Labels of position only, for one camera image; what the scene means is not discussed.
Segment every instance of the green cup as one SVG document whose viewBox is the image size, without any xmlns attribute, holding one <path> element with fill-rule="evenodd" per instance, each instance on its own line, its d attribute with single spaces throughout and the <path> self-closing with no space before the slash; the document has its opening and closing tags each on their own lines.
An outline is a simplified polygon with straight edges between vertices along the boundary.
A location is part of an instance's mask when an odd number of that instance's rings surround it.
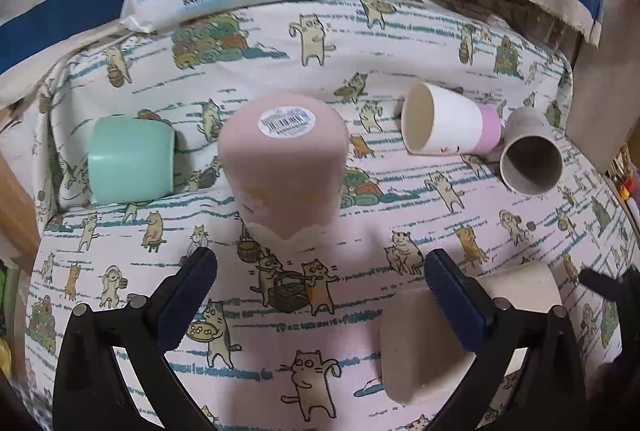
<svg viewBox="0 0 640 431">
<path fill-rule="evenodd" d="M 174 129 L 164 122 L 98 119 L 89 141 L 89 182 L 96 202 L 142 202 L 172 193 L 174 144 Z"/>
</svg>

